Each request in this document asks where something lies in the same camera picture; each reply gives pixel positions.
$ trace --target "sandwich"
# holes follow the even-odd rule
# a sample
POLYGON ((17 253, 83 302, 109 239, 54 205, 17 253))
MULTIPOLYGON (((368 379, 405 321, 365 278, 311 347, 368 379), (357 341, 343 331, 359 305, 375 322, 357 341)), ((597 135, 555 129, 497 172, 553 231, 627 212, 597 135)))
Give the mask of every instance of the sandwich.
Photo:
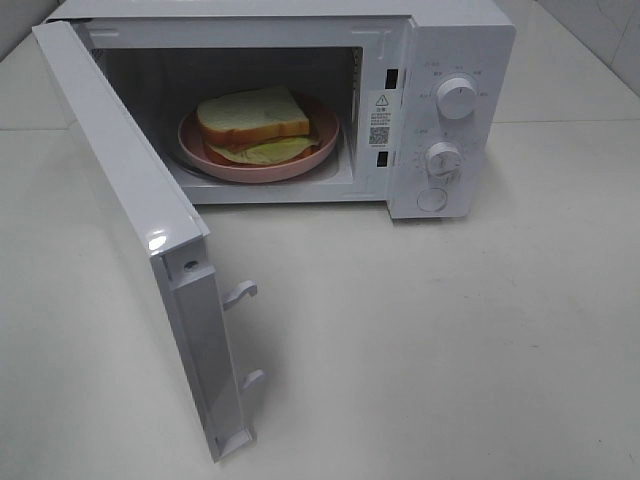
POLYGON ((310 154, 319 143, 283 86, 205 100, 196 117, 205 153, 214 161, 276 165, 310 154))

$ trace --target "qr code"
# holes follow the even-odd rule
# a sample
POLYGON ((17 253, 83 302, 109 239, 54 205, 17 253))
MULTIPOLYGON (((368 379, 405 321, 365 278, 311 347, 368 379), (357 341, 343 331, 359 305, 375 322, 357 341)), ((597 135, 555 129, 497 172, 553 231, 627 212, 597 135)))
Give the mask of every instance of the qr code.
POLYGON ((371 127, 369 145, 386 145, 389 143, 389 127, 371 127))

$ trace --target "microwave door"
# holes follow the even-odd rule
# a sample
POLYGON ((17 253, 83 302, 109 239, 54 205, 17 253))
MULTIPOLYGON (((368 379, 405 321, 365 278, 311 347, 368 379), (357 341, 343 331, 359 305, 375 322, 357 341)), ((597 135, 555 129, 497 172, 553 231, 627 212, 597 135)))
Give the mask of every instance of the microwave door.
MULTIPOLYGON (((69 129, 86 152, 82 168, 105 206, 109 234, 116 241, 127 240, 118 244, 119 250, 124 257, 133 252, 133 263, 147 271, 145 286, 157 288, 156 296, 159 291, 211 454, 217 460, 251 440, 223 311, 245 293, 255 294, 255 284, 243 282, 226 296, 219 294, 216 270, 204 242, 209 233, 206 225, 75 30, 66 22, 55 22, 33 31, 69 129)), ((243 387, 259 377, 259 371, 253 372, 243 387)))

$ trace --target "control panel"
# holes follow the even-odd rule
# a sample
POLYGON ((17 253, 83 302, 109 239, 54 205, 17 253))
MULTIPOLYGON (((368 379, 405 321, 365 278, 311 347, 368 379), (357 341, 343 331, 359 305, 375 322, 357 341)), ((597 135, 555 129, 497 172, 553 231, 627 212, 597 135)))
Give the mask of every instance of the control panel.
POLYGON ((469 212, 515 29, 416 27, 393 165, 394 218, 469 212))

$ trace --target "round button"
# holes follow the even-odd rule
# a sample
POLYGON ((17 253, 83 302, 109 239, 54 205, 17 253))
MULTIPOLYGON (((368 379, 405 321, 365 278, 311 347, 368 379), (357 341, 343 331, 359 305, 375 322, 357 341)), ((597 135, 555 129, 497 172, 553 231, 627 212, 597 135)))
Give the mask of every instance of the round button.
POLYGON ((476 106, 476 87, 467 77, 445 80, 437 91, 438 110, 443 117, 459 120, 473 112, 476 106))
POLYGON ((429 188, 418 195, 418 208, 424 212, 439 212, 447 205, 447 192, 429 188))
POLYGON ((460 168, 462 154, 454 144, 438 142, 427 150, 426 163, 430 175, 441 177, 460 168))

